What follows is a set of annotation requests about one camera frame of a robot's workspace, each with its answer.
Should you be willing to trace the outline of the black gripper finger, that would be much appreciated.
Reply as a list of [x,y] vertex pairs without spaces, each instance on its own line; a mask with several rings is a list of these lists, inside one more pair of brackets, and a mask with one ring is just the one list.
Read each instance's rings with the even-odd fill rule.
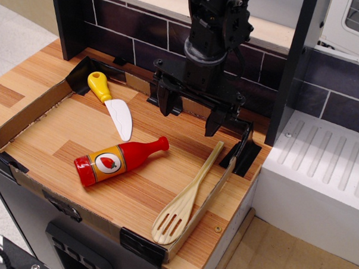
[[205,122],[205,136],[214,136],[221,126],[231,131],[238,128],[237,120],[231,114],[225,110],[215,108],[210,112]]
[[159,79],[157,98],[162,115],[179,115],[179,91],[179,86],[168,77],[162,76]]

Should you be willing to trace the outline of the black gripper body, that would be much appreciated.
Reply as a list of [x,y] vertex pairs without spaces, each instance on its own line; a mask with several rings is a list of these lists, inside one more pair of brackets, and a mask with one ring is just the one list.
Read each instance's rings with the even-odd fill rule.
[[185,60],[154,60],[156,72],[154,82],[166,76],[180,88],[179,97],[200,103],[213,110],[219,108],[228,113],[237,113],[245,102],[245,97],[231,85],[235,78],[224,72],[228,52],[219,59],[195,58],[187,55]]

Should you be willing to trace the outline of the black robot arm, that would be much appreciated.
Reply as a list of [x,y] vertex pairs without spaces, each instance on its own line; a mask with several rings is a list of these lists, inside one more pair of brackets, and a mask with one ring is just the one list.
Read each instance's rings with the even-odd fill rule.
[[185,97],[210,109],[206,136],[238,116],[245,98],[231,82],[242,77],[239,45],[250,40],[249,0],[188,0],[192,20],[184,61],[154,61],[157,101],[162,115]]

